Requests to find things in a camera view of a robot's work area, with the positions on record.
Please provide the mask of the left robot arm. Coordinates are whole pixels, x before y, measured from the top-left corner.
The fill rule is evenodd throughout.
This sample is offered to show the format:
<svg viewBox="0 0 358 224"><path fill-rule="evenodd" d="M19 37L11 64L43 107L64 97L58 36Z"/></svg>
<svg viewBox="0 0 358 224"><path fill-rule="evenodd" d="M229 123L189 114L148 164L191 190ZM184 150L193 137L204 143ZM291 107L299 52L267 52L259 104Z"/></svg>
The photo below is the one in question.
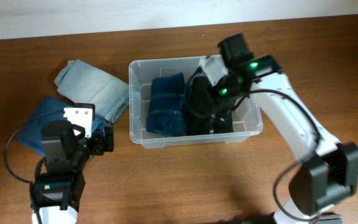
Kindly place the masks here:
<svg viewBox="0 0 358 224"><path fill-rule="evenodd" d="M91 156L114 150L111 123L103 131L85 136L85 128L66 120L42 128L43 157L30 184L32 222L76 223L85 188L83 169Z"/></svg>

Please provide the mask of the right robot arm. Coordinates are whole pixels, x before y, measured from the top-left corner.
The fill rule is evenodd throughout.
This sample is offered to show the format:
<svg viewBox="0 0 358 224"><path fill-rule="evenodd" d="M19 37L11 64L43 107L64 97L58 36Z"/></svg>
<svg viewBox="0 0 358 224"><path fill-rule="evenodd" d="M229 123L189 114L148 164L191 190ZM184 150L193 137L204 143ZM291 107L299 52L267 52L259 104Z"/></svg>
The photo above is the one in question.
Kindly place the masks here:
<svg viewBox="0 0 358 224"><path fill-rule="evenodd" d="M341 143L311 114L292 88L283 68L271 55L255 57L242 34L218 44L225 67L214 87L218 103L250 98L270 118L289 145L295 161L273 184L294 168L289 183L290 199L281 204L274 223L342 223L327 211L354 195L358 186L358 147Z"/></svg>

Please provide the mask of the dark teal cloth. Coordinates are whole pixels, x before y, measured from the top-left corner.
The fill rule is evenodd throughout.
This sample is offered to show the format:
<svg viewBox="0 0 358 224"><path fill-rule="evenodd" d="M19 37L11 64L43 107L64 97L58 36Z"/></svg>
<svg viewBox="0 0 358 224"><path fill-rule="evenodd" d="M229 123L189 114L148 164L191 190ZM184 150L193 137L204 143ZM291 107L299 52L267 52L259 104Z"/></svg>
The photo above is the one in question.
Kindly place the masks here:
<svg viewBox="0 0 358 224"><path fill-rule="evenodd" d="M182 73L152 80L146 130L163 137L186 133L185 81Z"/></svg>

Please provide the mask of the black taped cloth bundle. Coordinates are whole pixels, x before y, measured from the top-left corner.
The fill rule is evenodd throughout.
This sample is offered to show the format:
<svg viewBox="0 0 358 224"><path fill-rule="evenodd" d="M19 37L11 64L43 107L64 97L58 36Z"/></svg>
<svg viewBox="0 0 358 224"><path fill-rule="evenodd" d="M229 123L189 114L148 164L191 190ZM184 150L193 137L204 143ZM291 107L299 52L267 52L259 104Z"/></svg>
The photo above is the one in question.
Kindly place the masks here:
<svg viewBox="0 0 358 224"><path fill-rule="evenodd" d="M231 105L227 105L217 110L211 118L210 134L233 133L233 120Z"/></svg>

